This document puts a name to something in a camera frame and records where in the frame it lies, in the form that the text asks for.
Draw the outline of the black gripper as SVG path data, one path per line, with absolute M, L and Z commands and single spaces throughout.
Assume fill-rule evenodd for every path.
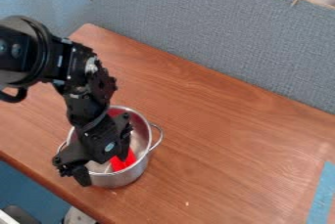
M 101 122 L 90 129 L 78 128 L 78 139 L 68 144 L 53 158 L 61 176 L 74 176 L 84 187 L 92 185 L 89 170 L 85 165 L 94 161 L 100 164 L 119 157 L 127 161 L 132 144 L 131 114 L 120 113 L 104 116 Z

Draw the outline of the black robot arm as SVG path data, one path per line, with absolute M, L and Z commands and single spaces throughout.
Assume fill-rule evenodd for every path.
M 23 101 L 39 82 L 50 83 L 64 97 L 78 135 L 78 140 L 58 151 L 53 164 L 62 176 L 88 187 L 86 164 L 129 156 L 131 116 L 109 114 L 117 78 L 90 47 L 54 35 L 30 17 L 6 17 L 0 19 L 0 101 Z

